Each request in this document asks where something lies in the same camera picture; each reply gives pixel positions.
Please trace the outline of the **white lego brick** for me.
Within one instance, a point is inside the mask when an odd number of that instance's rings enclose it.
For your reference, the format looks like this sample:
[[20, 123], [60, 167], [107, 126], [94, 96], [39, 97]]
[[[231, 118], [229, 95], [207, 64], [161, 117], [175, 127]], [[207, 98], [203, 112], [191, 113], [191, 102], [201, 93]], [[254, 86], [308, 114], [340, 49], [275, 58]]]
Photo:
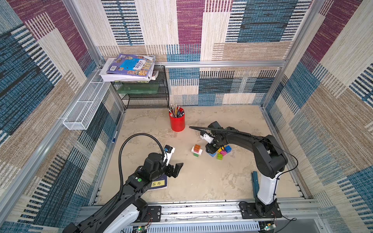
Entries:
[[192, 147], [191, 152], [192, 152], [195, 156], [198, 157], [199, 155], [202, 154], [203, 150], [202, 150], [201, 148], [199, 148], [199, 151], [196, 151], [196, 150], [195, 150], [195, 147]]

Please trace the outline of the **brown lego brick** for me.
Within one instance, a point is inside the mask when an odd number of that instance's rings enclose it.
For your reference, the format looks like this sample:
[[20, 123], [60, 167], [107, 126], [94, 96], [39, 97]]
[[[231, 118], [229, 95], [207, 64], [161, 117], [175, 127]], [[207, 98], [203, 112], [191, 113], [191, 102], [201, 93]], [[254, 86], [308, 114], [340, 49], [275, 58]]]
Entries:
[[196, 145], [194, 146], [194, 148], [193, 148], [193, 151], [194, 151], [194, 152], [198, 152], [200, 149], [201, 149], [201, 146], [198, 145], [198, 144], [196, 144]]

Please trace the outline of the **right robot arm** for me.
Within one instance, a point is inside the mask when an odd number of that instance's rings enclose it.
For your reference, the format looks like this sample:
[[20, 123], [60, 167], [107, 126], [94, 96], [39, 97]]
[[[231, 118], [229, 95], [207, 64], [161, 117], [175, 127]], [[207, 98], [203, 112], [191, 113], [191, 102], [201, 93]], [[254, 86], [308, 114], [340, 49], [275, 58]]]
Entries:
[[206, 152], [216, 153], [230, 144], [242, 147], [254, 154], [257, 170], [261, 174], [259, 191], [255, 198], [255, 210], [264, 216], [275, 208], [276, 192], [279, 178], [288, 159], [276, 138], [272, 135], [254, 136], [233, 127], [222, 128], [218, 122], [208, 126], [208, 131], [201, 131], [200, 137], [207, 141]]

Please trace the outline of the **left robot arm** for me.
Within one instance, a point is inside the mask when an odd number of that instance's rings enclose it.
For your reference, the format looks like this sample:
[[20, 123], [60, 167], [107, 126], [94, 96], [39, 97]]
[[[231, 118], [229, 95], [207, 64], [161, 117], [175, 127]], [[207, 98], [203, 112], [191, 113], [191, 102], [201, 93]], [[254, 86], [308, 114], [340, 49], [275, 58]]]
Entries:
[[104, 233], [112, 230], [114, 221], [129, 206], [135, 205], [140, 197], [150, 189], [153, 181], [167, 175], [176, 178], [183, 163], [175, 166], [166, 164], [162, 154], [150, 153], [144, 165], [128, 177], [119, 192], [94, 214], [80, 222], [70, 223], [63, 230], [64, 233]]

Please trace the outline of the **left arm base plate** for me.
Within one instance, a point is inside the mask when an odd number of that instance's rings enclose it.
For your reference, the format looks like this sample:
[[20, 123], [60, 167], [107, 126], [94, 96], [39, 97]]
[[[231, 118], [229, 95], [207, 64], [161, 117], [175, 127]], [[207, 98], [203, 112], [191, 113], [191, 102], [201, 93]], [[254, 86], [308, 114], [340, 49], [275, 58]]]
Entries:
[[160, 222], [161, 214], [162, 207], [160, 205], [148, 206], [140, 211], [138, 218], [133, 222], [133, 224]]

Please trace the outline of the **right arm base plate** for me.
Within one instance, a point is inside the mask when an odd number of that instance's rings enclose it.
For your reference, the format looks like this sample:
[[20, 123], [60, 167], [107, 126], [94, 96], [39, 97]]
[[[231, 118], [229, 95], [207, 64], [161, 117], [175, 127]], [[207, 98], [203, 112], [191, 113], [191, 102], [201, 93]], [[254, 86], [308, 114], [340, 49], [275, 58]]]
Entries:
[[275, 200], [269, 205], [263, 205], [261, 202], [248, 203], [240, 202], [239, 209], [243, 219], [259, 219], [259, 218], [281, 218], [282, 213]]

